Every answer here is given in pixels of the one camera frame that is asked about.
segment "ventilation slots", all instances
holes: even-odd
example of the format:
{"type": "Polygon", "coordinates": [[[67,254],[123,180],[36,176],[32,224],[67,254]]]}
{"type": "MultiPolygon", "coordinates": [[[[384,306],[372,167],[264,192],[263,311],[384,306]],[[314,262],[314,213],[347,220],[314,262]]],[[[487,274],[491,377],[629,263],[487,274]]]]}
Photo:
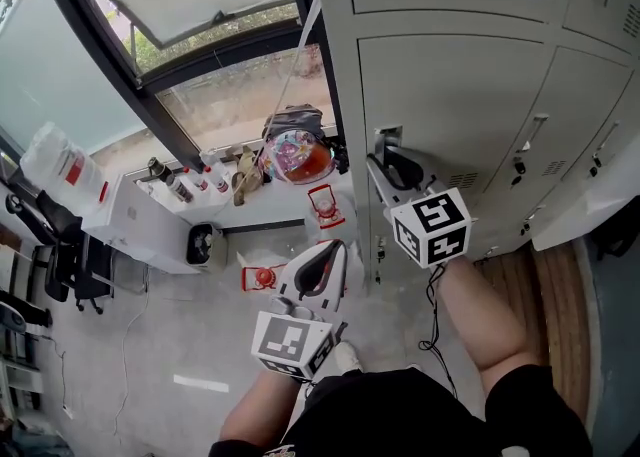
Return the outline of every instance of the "ventilation slots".
{"type": "Polygon", "coordinates": [[[471,188],[477,177],[478,173],[454,174],[449,178],[449,188],[458,187],[460,190],[471,188]]]}
{"type": "Polygon", "coordinates": [[[624,20],[622,30],[631,37],[638,37],[638,32],[640,31],[640,11],[636,9],[636,6],[633,4],[629,4],[627,17],[624,20]]]}
{"type": "Polygon", "coordinates": [[[542,176],[549,176],[551,174],[558,174],[560,169],[564,166],[566,162],[564,160],[553,161],[551,162],[547,168],[542,173],[542,176]]]}

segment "white cube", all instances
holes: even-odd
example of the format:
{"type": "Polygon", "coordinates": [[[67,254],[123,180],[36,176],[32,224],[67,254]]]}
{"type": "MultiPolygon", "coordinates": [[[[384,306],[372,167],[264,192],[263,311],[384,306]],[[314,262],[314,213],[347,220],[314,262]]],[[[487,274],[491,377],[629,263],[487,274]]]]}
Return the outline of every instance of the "white cube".
{"type": "Polygon", "coordinates": [[[269,370],[313,379],[336,345],[332,328],[326,322],[261,311],[251,354],[269,370]]]}
{"type": "Polygon", "coordinates": [[[467,252],[471,216],[458,189],[390,210],[396,242],[426,269],[467,252]]]}

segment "red label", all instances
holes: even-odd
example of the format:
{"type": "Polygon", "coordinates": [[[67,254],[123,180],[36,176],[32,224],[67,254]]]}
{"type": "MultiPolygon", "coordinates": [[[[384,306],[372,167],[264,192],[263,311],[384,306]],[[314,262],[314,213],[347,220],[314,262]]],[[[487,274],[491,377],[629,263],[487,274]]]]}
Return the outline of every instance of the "red label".
{"type": "Polygon", "coordinates": [[[69,169],[69,173],[67,174],[67,177],[65,178],[65,180],[68,183],[71,183],[71,185],[75,186],[76,182],[78,181],[78,178],[80,177],[80,173],[82,172],[83,166],[84,166],[84,155],[80,155],[73,162],[73,165],[71,166],[71,169],[69,169]]]}

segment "trash can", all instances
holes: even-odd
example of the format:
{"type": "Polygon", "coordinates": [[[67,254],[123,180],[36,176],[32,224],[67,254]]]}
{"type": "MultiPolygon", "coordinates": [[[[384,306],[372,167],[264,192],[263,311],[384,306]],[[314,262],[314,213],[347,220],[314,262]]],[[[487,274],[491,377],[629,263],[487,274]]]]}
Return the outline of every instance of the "trash can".
{"type": "Polygon", "coordinates": [[[227,241],[210,222],[194,225],[187,240],[187,263],[208,272],[222,272],[227,265],[227,241]]]}

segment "black chair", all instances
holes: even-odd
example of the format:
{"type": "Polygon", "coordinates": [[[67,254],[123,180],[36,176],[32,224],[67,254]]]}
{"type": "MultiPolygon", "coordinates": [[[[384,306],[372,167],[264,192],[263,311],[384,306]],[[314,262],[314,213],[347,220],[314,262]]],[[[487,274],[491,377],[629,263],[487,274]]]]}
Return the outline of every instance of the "black chair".
{"type": "Polygon", "coordinates": [[[98,297],[113,297],[113,248],[82,231],[82,218],[76,217],[64,206],[56,203],[46,192],[36,198],[36,206],[46,219],[44,225],[38,217],[15,195],[7,196],[7,210],[31,229],[43,247],[50,247],[49,259],[36,259],[34,266],[47,269],[45,292],[52,299],[65,302],[69,288],[75,293],[78,310],[84,311],[83,300],[88,300],[96,313],[103,309],[96,305],[98,297]]]}

